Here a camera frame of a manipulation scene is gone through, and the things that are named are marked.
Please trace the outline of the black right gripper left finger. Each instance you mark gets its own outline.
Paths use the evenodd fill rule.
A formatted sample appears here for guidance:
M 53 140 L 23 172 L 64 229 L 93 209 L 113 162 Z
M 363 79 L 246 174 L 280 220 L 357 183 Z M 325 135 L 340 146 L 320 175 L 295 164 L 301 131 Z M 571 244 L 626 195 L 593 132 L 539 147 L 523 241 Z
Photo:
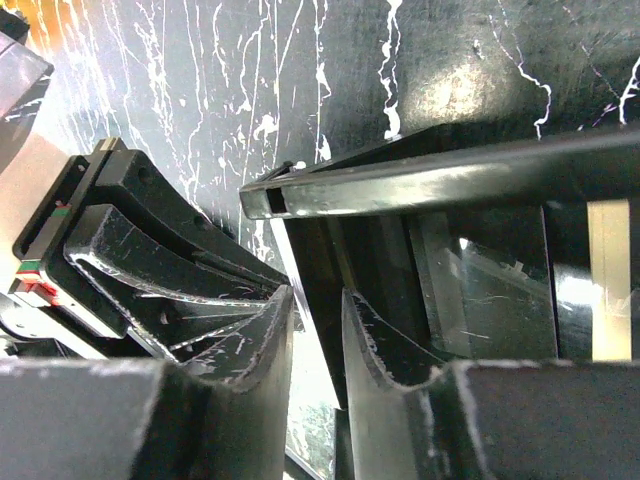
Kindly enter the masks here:
M 5 479 L 278 479 L 294 295 L 281 286 L 183 365 L 4 359 Z

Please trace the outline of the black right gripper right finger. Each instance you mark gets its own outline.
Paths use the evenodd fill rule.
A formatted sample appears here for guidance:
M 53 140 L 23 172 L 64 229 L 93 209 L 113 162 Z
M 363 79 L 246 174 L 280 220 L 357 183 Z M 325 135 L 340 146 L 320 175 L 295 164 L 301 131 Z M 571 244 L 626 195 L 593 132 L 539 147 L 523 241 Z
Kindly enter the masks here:
M 639 365 L 443 359 L 342 295 L 359 479 L 635 479 Z

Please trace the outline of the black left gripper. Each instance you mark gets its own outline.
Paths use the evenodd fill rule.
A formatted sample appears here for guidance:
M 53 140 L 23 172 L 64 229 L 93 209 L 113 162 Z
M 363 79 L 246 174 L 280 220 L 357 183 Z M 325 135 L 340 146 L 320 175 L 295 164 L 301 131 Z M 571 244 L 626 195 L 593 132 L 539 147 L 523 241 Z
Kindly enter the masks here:
M 111 137 L 68 157 L 27 142 L 1 174 L 1 324 L 88 359 L 186 360 L 288 282 Z

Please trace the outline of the black card storage box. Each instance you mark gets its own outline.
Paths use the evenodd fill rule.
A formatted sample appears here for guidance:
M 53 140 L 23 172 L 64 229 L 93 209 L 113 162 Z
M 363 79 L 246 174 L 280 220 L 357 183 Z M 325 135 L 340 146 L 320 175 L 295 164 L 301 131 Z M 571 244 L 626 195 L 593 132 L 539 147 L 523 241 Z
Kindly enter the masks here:
M 302 170 L 284 164 L 240 199 L 271 224 L 340 405 L 344 289 L 443 359 L 593 360 L 590 202 L 629 202 L 639 356 L 637 123 L 506 143 L 422 131 Z

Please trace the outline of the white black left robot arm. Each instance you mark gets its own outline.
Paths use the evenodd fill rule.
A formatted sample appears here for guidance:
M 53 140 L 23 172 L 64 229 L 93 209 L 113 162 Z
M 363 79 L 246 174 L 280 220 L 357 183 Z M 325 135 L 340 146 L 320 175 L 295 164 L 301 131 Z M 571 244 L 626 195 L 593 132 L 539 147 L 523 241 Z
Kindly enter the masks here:
M 1 351 L 12 357 L 252 356 L 285 333 L 285 277 L 116 137 L 44 177 L 18 163 L 52 66 L 1 13 Z

